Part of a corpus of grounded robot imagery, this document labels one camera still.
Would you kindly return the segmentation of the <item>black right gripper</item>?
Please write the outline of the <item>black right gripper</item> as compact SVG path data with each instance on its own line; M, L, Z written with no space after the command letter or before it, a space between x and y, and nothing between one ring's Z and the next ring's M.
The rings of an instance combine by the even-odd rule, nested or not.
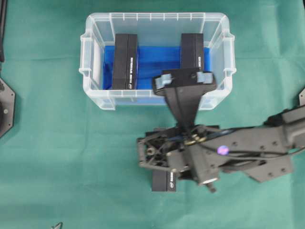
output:
M139 166L159 172L171 172L179 180L217 181L219 169L209 162L208 147L203 146L210 134L220 133L219 126L195 125L184 128L154 129L137 139Z

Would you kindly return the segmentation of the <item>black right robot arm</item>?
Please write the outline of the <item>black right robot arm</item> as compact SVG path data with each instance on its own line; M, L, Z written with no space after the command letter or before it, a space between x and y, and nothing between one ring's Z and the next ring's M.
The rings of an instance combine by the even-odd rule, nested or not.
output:
M222 172L242 172L259 183L292 173L291 157L304 150L304 106L272 115L261 126L173 127L137 139L140 167L172 173L210 192Z

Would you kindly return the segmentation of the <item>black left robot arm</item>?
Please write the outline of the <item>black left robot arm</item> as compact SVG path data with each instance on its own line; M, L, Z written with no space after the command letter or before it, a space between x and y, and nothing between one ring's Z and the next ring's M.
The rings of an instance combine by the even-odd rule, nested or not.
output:
M7 0L0 0L0 62L4 62L4 32L5 32L5 20L7 12Z

